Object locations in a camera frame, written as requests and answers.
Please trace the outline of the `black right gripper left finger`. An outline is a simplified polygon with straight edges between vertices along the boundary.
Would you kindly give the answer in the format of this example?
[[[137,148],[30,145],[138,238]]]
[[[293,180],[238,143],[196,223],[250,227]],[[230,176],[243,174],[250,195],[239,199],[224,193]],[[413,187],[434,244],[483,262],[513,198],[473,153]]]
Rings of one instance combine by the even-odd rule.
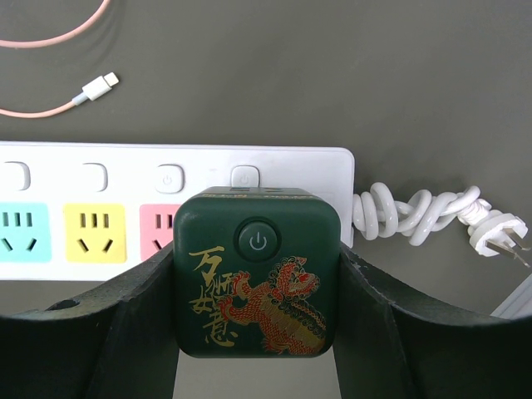
[[[45,310],[1,318],[3,398],[171,398],[172,247]]]

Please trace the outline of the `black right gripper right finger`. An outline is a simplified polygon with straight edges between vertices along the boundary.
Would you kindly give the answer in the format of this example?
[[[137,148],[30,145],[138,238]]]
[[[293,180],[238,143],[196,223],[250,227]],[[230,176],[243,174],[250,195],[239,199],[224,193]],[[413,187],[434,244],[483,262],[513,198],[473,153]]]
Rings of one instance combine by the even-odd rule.
[[[531,319],[430,297],[341,247],[333,343],[343,398],[529,398]]]

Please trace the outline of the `dark green cube socket adapter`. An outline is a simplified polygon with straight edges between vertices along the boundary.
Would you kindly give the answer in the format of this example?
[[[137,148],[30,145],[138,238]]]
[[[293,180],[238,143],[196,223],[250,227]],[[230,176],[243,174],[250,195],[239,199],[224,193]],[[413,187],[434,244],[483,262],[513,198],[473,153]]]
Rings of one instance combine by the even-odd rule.
[[[176,337],[192,357],[317,357],[337,326],[341,221],[301,189],[213,187],[173,223]]]

